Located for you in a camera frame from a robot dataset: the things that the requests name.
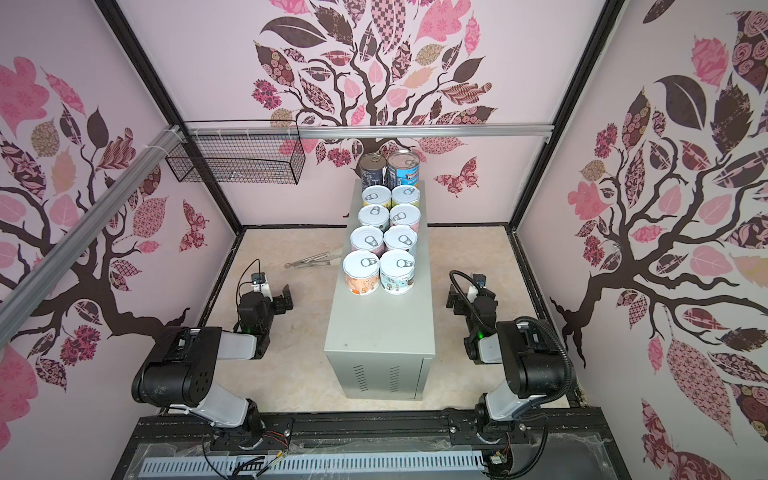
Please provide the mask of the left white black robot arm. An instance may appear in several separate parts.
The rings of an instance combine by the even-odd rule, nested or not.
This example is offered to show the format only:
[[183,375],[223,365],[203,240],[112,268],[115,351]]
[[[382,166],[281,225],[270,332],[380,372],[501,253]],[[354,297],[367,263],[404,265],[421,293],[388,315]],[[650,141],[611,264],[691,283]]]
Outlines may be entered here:
[[194,415],[214,428],[261,434],[265,426],[256,403],[218,384],[215,369],[220,361],[263,358],[274,318],[292,309],[289,286],[277,296],[259,286],[240,296],[235,332],[216,326],[170,328],[134,377],[133,399]]

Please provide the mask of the pink short can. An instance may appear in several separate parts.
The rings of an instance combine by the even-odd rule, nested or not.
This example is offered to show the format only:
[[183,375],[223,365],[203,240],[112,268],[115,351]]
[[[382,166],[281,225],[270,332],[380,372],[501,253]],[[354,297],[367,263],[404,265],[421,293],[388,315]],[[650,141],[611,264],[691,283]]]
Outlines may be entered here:
[[390,226],[406,226],[418,232],[420,228],[421,211],[412,204],[400,204],[390,209]]
[[383,232],[375,226],[360,226],[350,234],[353,251],[367,251],[380,258],[386,251]]

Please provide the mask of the dark navy tall can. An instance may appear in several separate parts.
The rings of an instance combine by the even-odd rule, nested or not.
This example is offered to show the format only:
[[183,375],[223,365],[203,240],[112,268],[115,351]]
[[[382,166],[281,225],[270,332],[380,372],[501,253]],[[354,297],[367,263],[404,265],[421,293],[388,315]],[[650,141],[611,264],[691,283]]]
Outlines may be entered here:
[[363,189],[385,184],[386,159],[378,153],[363,154],[356,165],[356,172]]

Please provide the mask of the small yellow can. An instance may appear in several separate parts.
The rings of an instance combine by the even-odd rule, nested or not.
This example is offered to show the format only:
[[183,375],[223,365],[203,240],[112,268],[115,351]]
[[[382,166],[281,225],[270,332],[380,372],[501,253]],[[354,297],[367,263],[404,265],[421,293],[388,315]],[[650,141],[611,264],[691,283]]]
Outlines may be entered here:
[[362,191],[364,206],[374,205],[390,209],[392,205],[392,191],[384,185],[371,185]]

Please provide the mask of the brown short can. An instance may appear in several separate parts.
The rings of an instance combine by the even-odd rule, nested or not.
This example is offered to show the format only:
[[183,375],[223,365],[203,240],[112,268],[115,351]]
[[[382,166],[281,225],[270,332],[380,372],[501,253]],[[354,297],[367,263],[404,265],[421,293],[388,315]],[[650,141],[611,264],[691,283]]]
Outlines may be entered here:
[[380,284],[379,258],[370,251],[352,251],[344,258],[342,269],[347,288],[354,295],[369,295]]

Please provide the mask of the light teal short can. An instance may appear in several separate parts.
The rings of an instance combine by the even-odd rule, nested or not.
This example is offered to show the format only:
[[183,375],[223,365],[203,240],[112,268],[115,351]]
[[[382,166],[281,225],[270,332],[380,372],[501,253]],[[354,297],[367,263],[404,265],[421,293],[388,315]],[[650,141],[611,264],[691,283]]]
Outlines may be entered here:
[[415,258],[404,250],[390,250],[380,258],[380,283],[384,291],[403,295],[414,284]]

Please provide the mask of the green short can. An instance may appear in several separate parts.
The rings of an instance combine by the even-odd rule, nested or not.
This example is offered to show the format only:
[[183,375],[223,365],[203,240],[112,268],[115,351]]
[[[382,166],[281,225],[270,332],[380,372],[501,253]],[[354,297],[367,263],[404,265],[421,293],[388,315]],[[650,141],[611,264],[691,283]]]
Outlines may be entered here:
[[391,191],[392,206],[412,205],[419,207],[420,190],[414,185],[399,185]]

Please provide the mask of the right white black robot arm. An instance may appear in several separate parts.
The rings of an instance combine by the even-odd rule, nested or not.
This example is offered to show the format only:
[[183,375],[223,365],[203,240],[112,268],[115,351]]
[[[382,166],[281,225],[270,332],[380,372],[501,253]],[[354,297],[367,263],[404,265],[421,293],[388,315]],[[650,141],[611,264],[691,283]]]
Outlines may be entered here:
[[467,357],[477,365],[503,367],[504,380],[475,406],[480,425],[519,421],[568,394],[576,380],[574,367],[547,322],[531,316],[500,320],[496,294],[483,275],[451,270],[449,281],[446,307],[465,320]]

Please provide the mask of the blue chicken noodle soup can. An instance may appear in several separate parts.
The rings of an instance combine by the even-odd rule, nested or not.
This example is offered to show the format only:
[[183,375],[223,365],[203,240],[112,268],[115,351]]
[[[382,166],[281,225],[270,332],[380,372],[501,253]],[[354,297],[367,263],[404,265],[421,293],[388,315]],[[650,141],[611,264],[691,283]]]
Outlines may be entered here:
[[417,186],[419,183],[420,157],[409,150],[398,150],[387,157],[385,183],[388,188],[402,185]]

